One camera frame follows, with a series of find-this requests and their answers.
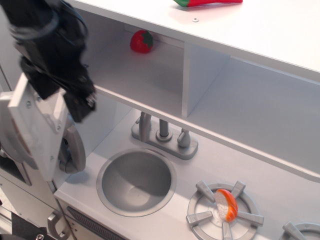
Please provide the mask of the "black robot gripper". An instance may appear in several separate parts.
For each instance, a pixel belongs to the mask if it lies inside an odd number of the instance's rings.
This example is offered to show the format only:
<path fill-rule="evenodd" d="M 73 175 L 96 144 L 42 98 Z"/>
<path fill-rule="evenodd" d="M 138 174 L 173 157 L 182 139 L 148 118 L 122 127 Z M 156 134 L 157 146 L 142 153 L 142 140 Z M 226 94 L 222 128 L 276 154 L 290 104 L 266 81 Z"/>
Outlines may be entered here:
<path fill-rule="evenodd" d="M 80 58 L 85 49 L 87 28 L 72 14 L 55 14 L 40 27 L 15 27 L 13 37 L 22 53 L 23 69 L 41 99 L 63 88 L 63 98 L 74 122 L 81 123 L 96 110 L 97 94 Z"/>

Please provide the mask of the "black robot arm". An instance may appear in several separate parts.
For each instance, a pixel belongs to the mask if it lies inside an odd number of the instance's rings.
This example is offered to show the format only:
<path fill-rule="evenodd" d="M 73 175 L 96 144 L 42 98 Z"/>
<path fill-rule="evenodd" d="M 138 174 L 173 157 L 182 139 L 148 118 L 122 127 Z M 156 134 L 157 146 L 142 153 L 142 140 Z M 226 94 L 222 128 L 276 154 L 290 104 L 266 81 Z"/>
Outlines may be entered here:
<path fill-rule="evenodd" d="M 38 95 L 47 99 L 65 90 L 66 106 L 76 123 L 96 109 L 96 89 L 81 57 L 88 28 L 64 0 L 0 2 L 21 53 L 20 67 Z"/>

